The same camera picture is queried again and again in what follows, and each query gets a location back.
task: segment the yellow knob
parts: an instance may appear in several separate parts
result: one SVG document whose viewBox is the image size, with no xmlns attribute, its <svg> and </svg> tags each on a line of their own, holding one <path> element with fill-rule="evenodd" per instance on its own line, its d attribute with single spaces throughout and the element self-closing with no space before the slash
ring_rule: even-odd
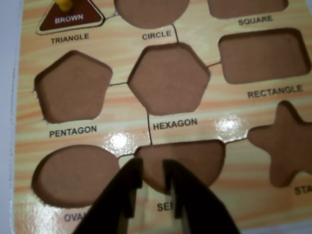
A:
<svg viewBox="0 0 312 234">
<path fill-rule="evenodd" d="M 73 8 L 73 3 L 71 0 L 54 0 L 54 1 L 64 12 L 70 11 Z"/>
</svg>

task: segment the wooden puzzle board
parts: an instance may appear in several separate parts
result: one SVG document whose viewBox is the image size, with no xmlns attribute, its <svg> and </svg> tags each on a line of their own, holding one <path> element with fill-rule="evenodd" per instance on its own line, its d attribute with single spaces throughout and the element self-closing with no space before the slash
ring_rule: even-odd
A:
<svg viewBox="0 0 312 234">
<path fill-rule="evenodd" d="M 247 139 L 254 127 L 274 123 L 281 101 L 289 101 L 305 122 L 312 122 L 311 73 L 248 84 L 229 84 L 223 75 L 218 43 L 225 35 L 294 28 L 312 55 L 312 16 L 305 0 L 289 0 L 279 12 L 231 19 L 211 16 L 206 0 L 190 0 L 172 25 L 158 29 L 132 26 L 115 13 L 112 0 L 94 0 L 104 23 L 90 23 L 42 31 L 41 23 L 53 7 L 49 0 L 25 0 L 21 32 L 15 155 L 15 231 L 71 233 L 89 207 L 64 209 L 44 204 L 31 183 L 38 164 L 50 153 L 73 145 L 101 147 L 119 158 L 120 166 L 137 148 L 198 140 L 226 143 L 225 162 L 211 186 L 240 229 L 311 219 L 312 177 L 300 172 L 290 185 L 270 183 L 270 155 Z M 268 21 L 241 25 L 240 20 L 267 17 Z M 148 34 L 165 37 L 144 39 Z M 210 80 L 194 112 L 166 116 L 147 114 L 127 81 L 142 51 L 170 43 L 189 45 L 210 72 Z M 34 92 L 35 78 L 70 51 L 79 51 L 107 64 L 113 71 L 100 115 L 93 120 L 50 124 Z M 292 87 L 299 92 L 250 98 L 248 92 Z M 166 123 L 194 124 L 166 128 Z M 61 130 L 95 127 L 96 131 L 64 136 Z M 180 233 L 172 220 L 169 196 L 147 184 L 138 192 L 136 217 L 129 233 Z"/>
</svg>

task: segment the black tongs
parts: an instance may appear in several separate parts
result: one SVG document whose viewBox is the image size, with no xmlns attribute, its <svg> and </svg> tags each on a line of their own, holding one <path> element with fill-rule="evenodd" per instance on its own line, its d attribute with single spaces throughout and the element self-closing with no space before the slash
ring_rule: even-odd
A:
<svg viewBox="0 0 312 234">
<path fill-rule="evenodd" d="M 135 215 L 136 192 L 142 187 L 142 159 L 130 160 L 106 187 L 74 234 L 127 234 Z M 171 191 L 174 216 L 184 234 L 239 234 L 223 203 L 188 169 L 164 160 L 166 189 Z"/>
</svg>

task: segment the square cutout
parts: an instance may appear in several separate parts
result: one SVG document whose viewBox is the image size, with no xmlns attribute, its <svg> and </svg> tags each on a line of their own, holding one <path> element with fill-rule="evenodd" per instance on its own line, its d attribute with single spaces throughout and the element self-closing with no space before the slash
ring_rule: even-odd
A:
<svg viewBox="0 0 312 234">
<path fill-rule="evenodd" d="M 210 14 L 229 19 L 285 10 L 287 0 L 208 0 Z"/>
</svg>

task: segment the white surface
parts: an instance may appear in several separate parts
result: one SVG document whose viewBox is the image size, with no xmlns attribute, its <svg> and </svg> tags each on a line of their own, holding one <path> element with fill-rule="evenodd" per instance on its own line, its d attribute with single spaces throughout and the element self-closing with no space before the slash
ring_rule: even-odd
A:
<svg viewBox="0 0 312 234">
<path fill-rule="evenodd" d="M 20 43 L 20 0 L 1 2 L 0 7 L 0 233 L 10 234 L 15 106 L 12 107 L 15 54 Z"/>
<path fill-rule="evenodd" d="M 312 0 L 306 0 L 306 2 L 307 2 L 307 5 L 309 6 L 309 10 L 312 14 Z"/>
<path fill-rule="evenodd" d="M 312 9 L 312 0 L 307 0 Z M 11 233 L 13 220 L 13 155 L 20 43 L 21 0 L 7 0 L 0 8 L 0 234 Z M 246 230 L 242 234 L 311 234 L 312 221 Z"/>
</svg>

